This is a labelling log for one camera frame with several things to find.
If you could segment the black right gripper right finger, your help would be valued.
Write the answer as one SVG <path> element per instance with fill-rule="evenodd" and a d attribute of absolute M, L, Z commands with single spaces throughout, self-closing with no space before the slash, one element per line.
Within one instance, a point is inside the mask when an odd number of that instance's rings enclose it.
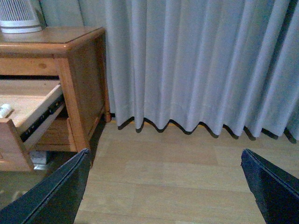
<path fill-rule="evenodd" d="M 267 224 L 299 222 L 299 179 L 245 149 L 241 155 L 248 187 Z"/>

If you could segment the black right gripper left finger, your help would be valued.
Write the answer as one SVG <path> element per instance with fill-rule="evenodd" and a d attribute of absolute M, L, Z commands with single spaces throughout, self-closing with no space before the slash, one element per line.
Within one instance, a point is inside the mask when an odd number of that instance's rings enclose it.
<path fill-rule="evenodd" d="M 2 224 L 72 224 L 82 201 L 91 162 L 83 149 L 50 176 L 0 211 Z"/>

